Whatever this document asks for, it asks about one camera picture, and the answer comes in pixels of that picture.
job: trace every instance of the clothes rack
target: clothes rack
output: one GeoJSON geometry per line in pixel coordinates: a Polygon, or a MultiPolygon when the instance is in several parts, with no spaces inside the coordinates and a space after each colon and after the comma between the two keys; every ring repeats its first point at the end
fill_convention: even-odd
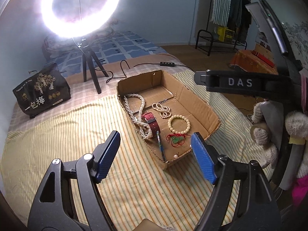
{"type": "Polygon", "coordinates": [[[210,0],[210,7],[209,7],[209,10],[208,10],[208,21],[207,21],[207,24],[206,24],[206,29],[201,29],[201,30],[198,31],[195,49],[197,49],[197,48],[202,49],[203,51],[207,52],[208,56],[210,56],[211,53],[233,53],[235,50],[237,50],[236,46],[243,46],[246,49],[247,48],[247,42],[245,41],[245,44],[238,42],[238,36],[236,36],[236,39],[234,39],[232,41],[232,43],[228,43],[228,42],[223,42],[223,41],[215,40],[212,32],[208,31],[208,24],[209,24],[210,16],[211,16],[212,2],[213,2],[213,0],[210,0]],[[210,36],[201,36],[200,35],[201,32],[208,33],[208,34],[210,34],[210,36]],[[198,45],[200,38],[209,41],[210,42],[210,46],[198,45]],[[216,51],[214,51],[214,50],[212,50],[214,42],[224,43],[224,44],[228,44],[228,45],[233,45],[233,48],[216,46],[215,48],[218,48],[218,49],[228,49],[228,51],[224,51],[224,50],[216,50],[216,51]]]}

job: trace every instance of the red watch strap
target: red watch strap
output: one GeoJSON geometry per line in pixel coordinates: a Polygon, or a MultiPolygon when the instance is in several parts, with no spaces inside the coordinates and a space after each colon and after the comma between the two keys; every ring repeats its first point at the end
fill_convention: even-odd
{"type": "Polygon", "coordinates": [[[144,118],[145,122],[147,122],[149,124],[150,129],[152,130],[153,137],[156,136],[157,131],[159,133],[161,132],[153,113],[151,113],[151,112],[145,113],[145,114],[142,115],[142,118],[144,118]]]}

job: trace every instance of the tripod leg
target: tripod leg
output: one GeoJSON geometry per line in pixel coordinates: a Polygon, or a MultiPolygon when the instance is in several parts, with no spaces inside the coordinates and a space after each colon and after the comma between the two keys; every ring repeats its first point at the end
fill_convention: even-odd
{"type": "Polygon", "coordinates": [[[84,82],[87,81],[87,58],[85,54],[82,54],[82,68],[84,71],[84,82]]]}
{"type": "Polygon", "coordinates": [[[95,60],[96,64],[98,65],[98,67],[103,71],[105,77],[109,77],[109,75],[107,74],[106,71],[104,71],[105,69],[103,68],[103,65],[100,63],[100,60],[98,59],[97,55],[95,54],[95,52],[93,50],[90,51],[93,59],[95,60]]]}
{"type": "Polygon", "coordinates": [[[97,75],[95,73],[95,69],[94,69],[94,65],[93,65],[93,61],[92,61],[92,56],[91,54],[87,54],[87,64],[89,66],[89,69],[90,69],[90,73],[91,73],[91,76],[92,76],[92,80],[94,82],[94,85],[95,85],[95,88],[96,88],[96,91],[98,94],[100,94],[102,92],[102,90],[100,89],[100,84],[98,82],[98,79],[97,79],[97,75]]]}

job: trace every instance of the metal screw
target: metal screw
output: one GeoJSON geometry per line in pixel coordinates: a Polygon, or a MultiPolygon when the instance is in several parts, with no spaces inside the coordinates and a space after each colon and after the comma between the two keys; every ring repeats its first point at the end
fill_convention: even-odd
{"type": "Polygon", "coordinates": [[[84,159],[85,160],[90,160],[92,158],[92,156],[93,156],[92,154],[85,154],[84,155],[84,159]]]}
{"type": "Polygon", "coordinates": [[[58,158],[56,158],[56,159],[54,159],[53,161],[52,161],[52,164],[53,165],[57,165],[57,164],[59,164],[60,163],[60,159],[58,159],[58,158]]]}
{"type": "Polygon", "coordinates": [[[226,161],[228,159],[228,156],[226,155],[219,155],[219,159],[222,161],[226,161]]]}
{"type": "Polygon", "coordinates": [[[255,161],[255,160],[252,160],[252,161],[251,161],[251,165],[253,165],[253,166],[258,166],[259,163],[258,163],[257,161],[255,161]]]}

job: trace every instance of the black snack bag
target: black snack bag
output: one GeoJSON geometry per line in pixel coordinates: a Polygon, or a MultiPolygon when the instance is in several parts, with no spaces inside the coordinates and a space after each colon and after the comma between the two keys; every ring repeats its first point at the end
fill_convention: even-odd
{"type": "Polygon", "coordinates": [[[21,110],[30,118],[70,99],[70,87],[56,63],[23,81],[13,93],[21,110]]]}

